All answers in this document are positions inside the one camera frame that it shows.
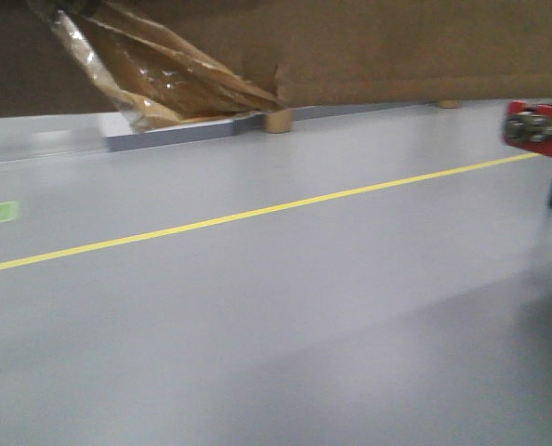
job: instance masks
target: plastic wrap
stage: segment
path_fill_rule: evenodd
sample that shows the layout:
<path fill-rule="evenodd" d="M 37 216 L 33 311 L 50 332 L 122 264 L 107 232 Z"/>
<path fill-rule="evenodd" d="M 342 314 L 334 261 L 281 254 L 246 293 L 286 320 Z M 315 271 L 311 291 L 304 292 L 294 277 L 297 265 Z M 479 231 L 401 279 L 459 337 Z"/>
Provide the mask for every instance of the plastic wrap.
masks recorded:
<path fill-rule="evenodd" d="M 125 2 L 64 3 L 90 15 L 48 1 L 31 6 L 138 132 L 282 108 L 270 92 Z"/>

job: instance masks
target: torn packaging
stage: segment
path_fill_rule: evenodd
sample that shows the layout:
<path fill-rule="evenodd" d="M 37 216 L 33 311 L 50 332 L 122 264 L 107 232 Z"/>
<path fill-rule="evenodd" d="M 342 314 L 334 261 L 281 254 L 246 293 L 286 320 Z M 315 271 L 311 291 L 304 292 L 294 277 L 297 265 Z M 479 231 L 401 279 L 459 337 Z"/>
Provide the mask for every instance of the torn packaging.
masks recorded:
<path fill-rule="evenodd" d="M 102 1 L 90 19 L 69 17 L 118 87 L 103 90 L 135 101 L 142 129 L 280 104 L 552 97 L 552 1 Z M 55 39 L 0 9 L 0 30 L 11 20 L 0 115 L 108 110 Z"/>
<path fill-rule="evenodd" d="M 281 108 L 271 93 L 127 4 L 64 4 L 91 15 L 41 15 L 137 131 Z"/>

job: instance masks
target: gray floor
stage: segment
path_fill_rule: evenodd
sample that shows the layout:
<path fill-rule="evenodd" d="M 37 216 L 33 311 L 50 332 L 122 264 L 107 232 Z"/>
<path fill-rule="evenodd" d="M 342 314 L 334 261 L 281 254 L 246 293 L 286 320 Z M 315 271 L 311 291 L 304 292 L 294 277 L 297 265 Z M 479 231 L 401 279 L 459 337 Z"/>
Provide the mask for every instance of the gray floor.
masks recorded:
<path fill-rule="evenodd" d="M 0 164 L 0 261 L 501 158 L 503 101 Z M 552 445 L 552 161 L 0 271 L 0 445 Z"/>

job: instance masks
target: cardboard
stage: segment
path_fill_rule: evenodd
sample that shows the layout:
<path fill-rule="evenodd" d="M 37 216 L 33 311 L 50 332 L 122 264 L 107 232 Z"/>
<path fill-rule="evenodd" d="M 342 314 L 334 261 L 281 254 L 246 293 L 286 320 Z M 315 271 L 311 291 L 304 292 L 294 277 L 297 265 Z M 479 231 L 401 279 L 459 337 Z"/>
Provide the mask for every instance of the cardboard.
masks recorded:
<path fill-rule="evenodd" d="M 110 10 L 132 5 L 142 20 L 126 30 L 129 20 Z M 209 63 L 204 82 L 211 90 L 249 88 L 237 107 L 217 107 L 196 93 L 197 109 L 186 107 L 185 119 L 322 104 L 552 97 L 552 1 L 150 0 L 103 6 L 90 21 L 74 20 L 93 41 L 103 33 L 96 27 L 131 40 L 135 35 L 146 49 L 139 48 L 132 72 L 147 54 L 160 63 L 160 53 L 185 67 Z M 152 33 L 154 22 L 168 33 Z M 45 31 L 25 6 L 0 8 L 0 115 L 108 110 Z M 20 45 L 23 51 L 20 37 L 30 42 Z M 93 47 L 109 60 L 105 52 L 113 51 L 104 41 L 100 37 Z M 110 70 L 123 89 L 138 83 L 128 71 Z M 159 99 L 164 106 L 171 102 L 167 108 L 183 114 L 180 99 Z"/>

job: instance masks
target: wooden pallet foot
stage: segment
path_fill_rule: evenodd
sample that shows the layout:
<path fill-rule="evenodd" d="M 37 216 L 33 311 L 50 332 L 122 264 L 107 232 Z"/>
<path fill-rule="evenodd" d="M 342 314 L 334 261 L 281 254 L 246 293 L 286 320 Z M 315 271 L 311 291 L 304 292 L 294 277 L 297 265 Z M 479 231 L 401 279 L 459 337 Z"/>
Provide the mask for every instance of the wooden pallet foot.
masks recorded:
<path fill-rule="evenodd" d="M 437 106 L 440 109 L 459 109 L 462 107 L 462 101 L 455 99 L 438 100 Z"/>
<path fill-rule="evenodd" d="M 264 115 L 264 131 L 268 133 L 286 133 L 293 129 L 293 111 L 291 109 L 275 111 Z"/>

